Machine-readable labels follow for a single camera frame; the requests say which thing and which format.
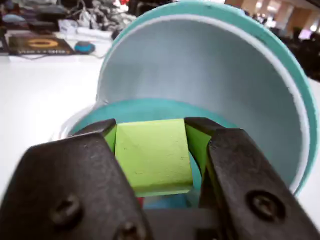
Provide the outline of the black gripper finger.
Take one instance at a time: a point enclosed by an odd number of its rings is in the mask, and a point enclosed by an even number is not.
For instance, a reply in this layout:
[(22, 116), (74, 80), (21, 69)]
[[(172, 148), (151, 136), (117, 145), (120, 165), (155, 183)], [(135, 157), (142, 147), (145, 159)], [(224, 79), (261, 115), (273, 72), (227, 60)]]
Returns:
[(114, 119), (30, 147), (0, 206), (3, 240), (150, 240), (150, 225), (105, 135)]

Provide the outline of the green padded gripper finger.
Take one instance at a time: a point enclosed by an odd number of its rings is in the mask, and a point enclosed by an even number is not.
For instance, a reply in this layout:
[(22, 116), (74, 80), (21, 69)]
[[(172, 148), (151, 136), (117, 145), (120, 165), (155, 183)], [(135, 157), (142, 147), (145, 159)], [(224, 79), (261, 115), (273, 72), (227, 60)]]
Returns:
[(202, 176), (199, 207), (214, 209), (220, 240), (317, 240), (320, 234), (250, 136), (206, 117), (184, 119)]

